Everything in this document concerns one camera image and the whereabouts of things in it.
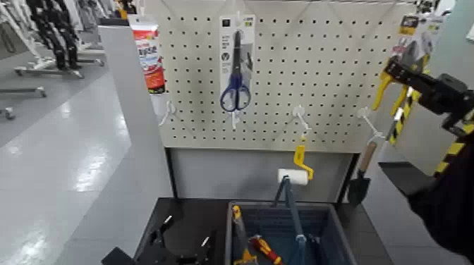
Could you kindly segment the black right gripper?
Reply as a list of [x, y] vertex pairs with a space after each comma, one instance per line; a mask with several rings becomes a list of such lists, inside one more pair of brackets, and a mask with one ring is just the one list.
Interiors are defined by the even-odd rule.
[[446, 73], [434, 78], [423, 71], [423, 67], [407, 66], [397, 57], [390, 58], [383, 70], [383, 92], [397, 82], [422, 93], [422, 105], [437, 115], [463, 116], [470, 111], [470, 90], [466, 83]]

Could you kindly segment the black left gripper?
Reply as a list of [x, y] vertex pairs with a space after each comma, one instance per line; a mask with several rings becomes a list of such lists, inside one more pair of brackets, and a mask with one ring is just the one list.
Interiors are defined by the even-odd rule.
[[164, 234], [173, 225], [173, 216], [167, 216], [160, 227], [150, 233], [148, 243], [149, 245], [161, 246], [161, 264], [197, 264], [210, 265], [213, 262], [215, 252], [215, 242], [217, 239], [217, 230], [212, 230], [201, 243], [196, 253], [184, 255], [174, 254], [167, 249]]

